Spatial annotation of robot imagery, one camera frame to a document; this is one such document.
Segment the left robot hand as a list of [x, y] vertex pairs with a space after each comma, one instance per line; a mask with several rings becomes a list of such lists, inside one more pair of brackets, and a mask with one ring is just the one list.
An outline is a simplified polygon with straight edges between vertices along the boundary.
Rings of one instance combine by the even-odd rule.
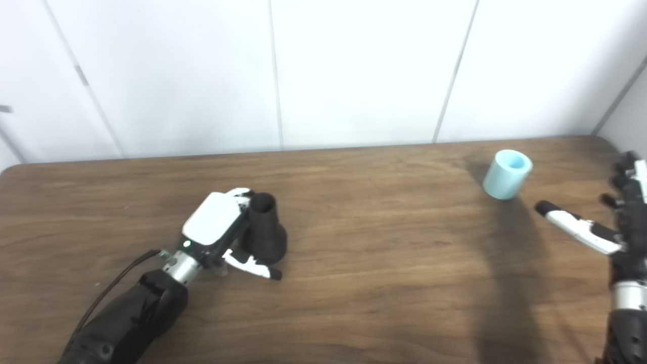
[[279, 281], [275, 267], [287, 252], [287, 231], [278, 218], [278, 205], [269, 193], [236, 188], [211, 193], [187, 219], [178, 251], [164, 271], [183, 286], [199, 272], [225, 274], [228, 267]]

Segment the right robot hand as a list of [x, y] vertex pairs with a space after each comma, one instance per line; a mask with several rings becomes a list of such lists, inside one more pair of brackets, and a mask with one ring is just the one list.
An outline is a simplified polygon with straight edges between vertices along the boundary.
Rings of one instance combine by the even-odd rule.
[[646, 205], [645, 160], [635, 152], [622, 155], [614, 164], [611, 184], [616, 196], [603, 194], [600, 201], [615, 217], [611, 229], [596, 221], [541, 200], [534, 209], [575, 240], [609, 258], [612, 286], [626, 281], [645, 281]]

